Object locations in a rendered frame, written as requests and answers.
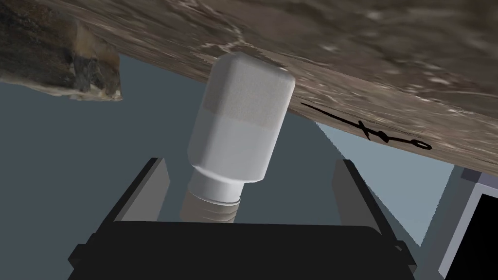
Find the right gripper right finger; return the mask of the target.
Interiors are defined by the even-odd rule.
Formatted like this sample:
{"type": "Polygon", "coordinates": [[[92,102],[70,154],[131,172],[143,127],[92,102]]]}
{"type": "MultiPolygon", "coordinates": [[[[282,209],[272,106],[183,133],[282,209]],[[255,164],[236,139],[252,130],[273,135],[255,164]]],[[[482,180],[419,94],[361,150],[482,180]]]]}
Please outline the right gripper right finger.
{"type": "Polygon", "coordinates": [[[370,188],[351,160],[336,161],[332,189],[342,225],[366,226],[379,234],[394,234],[370,188]]]}

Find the brown bread loaf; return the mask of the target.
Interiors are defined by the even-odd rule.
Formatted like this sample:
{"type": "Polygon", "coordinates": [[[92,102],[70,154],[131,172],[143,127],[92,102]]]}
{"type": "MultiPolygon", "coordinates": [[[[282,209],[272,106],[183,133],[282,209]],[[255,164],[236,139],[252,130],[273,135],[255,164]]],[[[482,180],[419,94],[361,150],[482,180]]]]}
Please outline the brown bread loaf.
{"type": "Polygon", "coordinates": [[[82,101],[120,101],[115,47],[37,0],[0,0],[0,82],[82,101]]]}

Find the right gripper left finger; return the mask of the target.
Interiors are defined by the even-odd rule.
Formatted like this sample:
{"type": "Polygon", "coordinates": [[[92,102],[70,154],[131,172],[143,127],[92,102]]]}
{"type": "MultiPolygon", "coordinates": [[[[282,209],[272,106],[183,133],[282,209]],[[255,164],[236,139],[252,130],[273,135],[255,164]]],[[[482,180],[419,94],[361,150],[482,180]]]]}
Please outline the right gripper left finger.
{"type": "Polygon", "coordinates": [[[170,178],[165,160],[157,157],[149,159],[103,223],[157,221],[169,185],[170,178]]]}

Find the black thin utensil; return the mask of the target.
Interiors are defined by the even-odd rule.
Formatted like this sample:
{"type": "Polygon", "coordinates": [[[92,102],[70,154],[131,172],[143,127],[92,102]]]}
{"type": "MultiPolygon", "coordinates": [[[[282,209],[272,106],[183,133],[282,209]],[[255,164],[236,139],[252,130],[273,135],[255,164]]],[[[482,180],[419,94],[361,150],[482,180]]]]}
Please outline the black thin utensil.
{"type": "Polygon", "coordinates": [[[341,121],[343,123],[346,123],[350,126],[353,126],[353,127],[356,127],[358,129],[360,129],[366,136],[366,138],[368,140],[371,140],[370,139],[370,134],[372,135],[375,135],[377,137],[379,137],[381,140],[383,140],[385,143],[389,143],[390,141],[397,141],[397,142],[402,142],[402,143],[408,143],[408,144],[411,144],[415,147],[418,147],[418,148],[421,148],[421,149],[424,149],[424,150],[431,150],[432,149],[432,146],[425,143],[425,142],[422,142],[422,141],[419,141],[419,140],[415,140],[415,139],[412,139],[412,140],[407,140],[407,139],[402,139],[402,138],[397,138],[397,137],[390,137],[388,136],[386,133],[384,133],[383,131],[381,130],[378,130],[378,131],[374,131],[368,127],[365,126],[365,124],[363,124],[362,121],[357,121],[357,122],[351,122],[349,120],[346,120],[346,119],[343,119],[343,118],[340,118],[338,116],[335,116],[329,112],[326,112],[322,109],[319,109],[319,108],[316,108],[314,106],[311,106],[311,105],[308,105],[308,104],[305,104],[305,103],[301,103],[302,105],[306,106],[306,107],[309,107],[311,109],[314,109],[315,111],[317,112],[320,112],[324,115],[327,115],[335,120],[338,120],[338,121],[341,121]]]}

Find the white bottle with grey cap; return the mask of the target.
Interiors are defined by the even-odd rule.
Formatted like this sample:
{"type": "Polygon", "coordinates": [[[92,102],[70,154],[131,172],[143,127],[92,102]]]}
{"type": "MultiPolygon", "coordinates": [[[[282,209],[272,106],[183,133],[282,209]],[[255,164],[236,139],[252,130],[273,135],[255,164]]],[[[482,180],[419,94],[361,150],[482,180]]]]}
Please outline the white bottle with grey cap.
{"type": "Polygon", "coordinates": [[[182,221],[234,222],[244,185],[265,177],[294,87],[288,71],[247,54],[216,59],[188,146],[182,221]]]}

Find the brown marbled table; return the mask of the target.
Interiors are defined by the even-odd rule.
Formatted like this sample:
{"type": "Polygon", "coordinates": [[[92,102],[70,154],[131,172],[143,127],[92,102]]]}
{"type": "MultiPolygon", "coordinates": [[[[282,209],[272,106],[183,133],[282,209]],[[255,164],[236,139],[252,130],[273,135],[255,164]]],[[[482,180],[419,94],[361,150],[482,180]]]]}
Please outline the brown marbled table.
{"type": "Polygon", "coordinates": [[[419,138],[409,151],[498,176],[498,0],[37,0],[124,54],[206,82],[244,52],[296,79],[302,105],[419,138]]]}

